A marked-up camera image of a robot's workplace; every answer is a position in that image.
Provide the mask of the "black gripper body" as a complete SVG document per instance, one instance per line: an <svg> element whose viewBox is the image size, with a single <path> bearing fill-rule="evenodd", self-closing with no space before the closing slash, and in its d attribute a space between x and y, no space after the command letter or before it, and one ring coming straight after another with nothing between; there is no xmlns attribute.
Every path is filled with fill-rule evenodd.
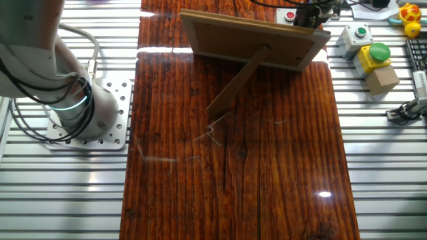
<svg viewBox="0 0 427 240"><path fill-rule="evenodd" d="M333 3L303 6L296 11L296 19L307 20L313 17L314 19L328 20L333 15L333 8Z"/></svg>

